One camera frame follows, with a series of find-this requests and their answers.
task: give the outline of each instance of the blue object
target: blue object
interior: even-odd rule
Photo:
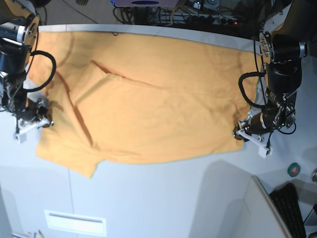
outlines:
[[[157,5],[158,1],[133,1],[132,4],[135,5]]]

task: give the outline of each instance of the white bracket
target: white bracket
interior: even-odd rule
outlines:
[[[264,143],[261,143],[260,141],[258,141],[257,139],[255,139],[253,136],[251,135],[248,135],[246,132],[244,132],[243,130],[239,130],[237,131],[237,134],[242,136],[243,138],[246,138],[248,139],[249,141],[255,143],[258,147],[259,147],[259,155],[262,157],[262,158],[266,158],[267,155],[272,155],[273,153],[273,149],[270,148],[268,149],[266,147],[266,144]]]

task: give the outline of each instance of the white panel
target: white panel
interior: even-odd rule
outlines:
[[[260,237],[259,235],[261,237],[292,237],[256,177],[250,180],[244,199],[251,213],[251,221],[244,238]]]
[[[286,8],[283,9],[282,14],[278,13],[274,15],[272,18],[268,19],[264,25],[263,31],[272,32],[277,27],[279,27],[285,21],[290,7],[291,5],[288,5]]]
[[[93,236],[106,236],[104,218],[72,215],[60,212],[45,211],[50,229]]]
[[[159,26],[139,26],[139,25],[109,25],[109,24],[73,24],[67,25],[67,31],[101,31],[119,32],[153,36],[172,37],[205,44],[222,46],[242,51],[253,52],[253,41],[234,36],[226,36],[210,32],[178,29],[172,27]]]
[[[49,230],[43,213],[45,209],[72,212],[68,169],[36,157],[40,130],[28,133],[21,145],[13,140],[14,130],[13,117],[0,113],[0,196],[12,231],[41,230],[45,238],[75,238]]]

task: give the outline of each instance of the cable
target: cable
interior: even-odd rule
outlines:
[[[78,11],[76,8],[74,8],[72,5],[70,5],[68,2],[66,2],[65,0],[61,0],[63,3],[65,3],[68,7],[70,7],[71,9],[73,9],[75,12],[77,12],[78,14],[84,16],[85,18],[91,20],[92,22],[94,22],[95,24],[98,24],[98,22],[96,22],[94,19],[90,18],[89,16],[86,16],[85,14],[81,13],[80,11]]]
[[[263,77],[265,74],[264,73],[261,73],[261,72],[251,72],[251,73],[244,73],[240,76],[239,78],[239,88],[240,88],[240,91],[241,91],[241,94],[242,94],[242,97],[244,98],[244,100],[250,104],[252,107],[255,107],[255,108],[260,108],[260,109],[264,109],[266,107],[266,105],[259,105],[259,104],[256,104],[254,102],[252,102],[246,92],[244,91],[244,87],[243,87],[243,80],[245,80],[246,78],[249,78],[249,77]]]
[[[47,11],[45,6],[43,8],[44,8],[44,12],[45,12],[45,22],[44,22],[44,24],[47,25],[47,23],[48,23],[48,11]]]
[[[282,134],[284,134],[284,135],[291,135],[291,134],[294,134],[295,133],[295,131],[296,131],[296,123],[294,122],[294,126],[295,126],[295,128],[294,128],[294,130],[292,131],[292,132],[284,132],[284,131],[281,131],[279,128],[276,128],[276,130],[278,130],[278,132],[280,132],[280,133],[282,133]]]
[[[71,9],[73,9],[75,12],[77,12],[78,14],[82,15],[83,17],[91,20],[93,23],[95,24],[99,24],[98,22],[96,22],[94,19],[90,18],[89,16],[83,14],[82,12],[78,11],[76,8],[74,8],[72,5],[70,5],[68,2],[66,2],[65,0],[61,0],[63,3],[65,3],[68,7],[70,7]],[[112,32],[112,34],[114,36],[117,36],[119,33],[118,32]]]
[[[274,132],[274,130],[269,133],[268,140],[266,143],[267,149],[269,149],[271,147],[271,136],[272,136],[273,132]]]
[[[119,19],[119,17],[116,14],[116,10],[119,9],[120,10],[120,15],[122,19]],[[132,23],[132,12],[131,12],[131,8],[129,7],[117,7],[115,6],[114,9],[112,10],[113,16],[117,19],[117,21],[121,22],[122,24],[130,24],[133,25]]]
[[[18,135],[20,133],[18,115],[16,115],[15,118],[16,118],[15,133]]]
[[[257,72],[259,71],[259,67],[258,67],[258,60],[257,60],[257,51],[256,51],[256,0],[254,0],[254,25],[253,25],[253,53],[254,53],[254,61],[256,64],[256,68],[257,68]],[[263,82],[262,79],[260,78],[260,85],[261,85],[261,90],[262,90],[262,96],[263,96],[263,100],[264,100],[264,106],[265,106],[265,110],[268,112],[267,109],[267,103],[266,103],[266,99],[265,99],[265,91],[264,91],[264,86],[263,86]]]
[[[174,15],[175,15],[175,7],[173,8],[172,15],[170,17],[170,24],[168,24],[167,26],[173,25]]]
[[[31,53],[31,56],[36,56],[36,55],[42,55],[42,56],[49,58],[52,61],[52,65],[53,65],[52,71],[51,71],[49,78],[46,80],[45,83],[43,83],[41,86],[33,88],[33,89],[24,89],[24,91],[26,93],[37,92],[37,91],[40,91],[43,88],[45,88],[52,81],[52,79],[55,75],[55,72],[56,72],[56,60],[54,59],[54,57],[51,54],[44,52],[44,51],[33,51]]]
[[[37,50],[37,48],[38,48],[38,43],[39,43],[39,28],[38,28],[38,34],[37,34],[37,37],[36,37],[36,44],[35,44],[35,49],[34,49],[34,51],[33,52],[35,52],[36,50]],[[34,57],[32,57],[32,59],[31,59],[31,62],[30,62],[30,65],[29,65],[29,68],[28,68],[28,71],[26,72],[26,74],[25,75],[28,75],[28,73],[29,73],[29,71],[30,71],[30,69],[31,69],[31,66],[32,66],[32,64],[33,64],[33,60],[34,60]],[[18,91],[21,89],[21,87],[22,87],[22,85],[23,85],[23,82],[24,81],[22,81],[21,83],[20,83],[20,85],[18,86],[18,88],[15,90],[15,92],[14,92],[14,94],[12,95],[12,97],[10,98],[10,101],[9,101],[9,107],[11,108],[11,103],[13,102],[13,99],[15,98],[15,96],[16,96],[16,94],[18,93]]]
[[[35,43],[35,49],[34,51],[36,51],[38,49],[38,43],[39,43],[39,37],[40,37],[40,34],[39,34],[39,28],[38,28],[38,35],[37,35],[37,38],[36,38],[36,43]],[[34,57],[31,59],[31,62],[30,62],[30,66],[28,68],[28,71],[26,72],[26,75],[28,75],[29,71],[30,71],[30,68],[33,64],[33,60],[34,60]]]

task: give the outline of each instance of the white vent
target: white vent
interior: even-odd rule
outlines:
[[[53,211],[45,211],[45,216],[50,229],[92,236],[106,236],[106,220],[104,218]]]

